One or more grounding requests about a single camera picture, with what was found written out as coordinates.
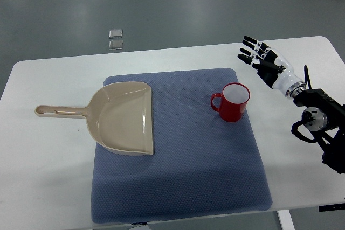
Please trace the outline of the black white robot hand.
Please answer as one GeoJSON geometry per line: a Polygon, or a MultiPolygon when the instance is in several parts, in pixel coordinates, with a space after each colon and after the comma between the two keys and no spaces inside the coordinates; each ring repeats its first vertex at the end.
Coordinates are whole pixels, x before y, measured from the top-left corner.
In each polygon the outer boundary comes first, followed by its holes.
{"type": "Polygon", "coordinates": [[[248,36],[243,44],[245,48],[240,48],[238,58],[253,67],[271,89],[279,90],[288,99],[306,90],[306,83],[295,75],[293,66],[277,50],[248,36]]]}

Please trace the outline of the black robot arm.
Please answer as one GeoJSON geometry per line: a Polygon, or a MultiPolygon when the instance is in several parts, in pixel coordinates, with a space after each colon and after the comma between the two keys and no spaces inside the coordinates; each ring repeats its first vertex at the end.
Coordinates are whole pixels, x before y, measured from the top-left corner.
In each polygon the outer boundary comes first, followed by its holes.
{"type": "Polygon", "coordinates": [[[291,133],[307,143],[317,143],[323,150],[322,162],[339,174],[344,173],[344,105],[321,88],[312,88],[308,67],[305,82],[298,82],[287,92],[298,107],[306,109],[301,120],[292,125],[291,133]]]}

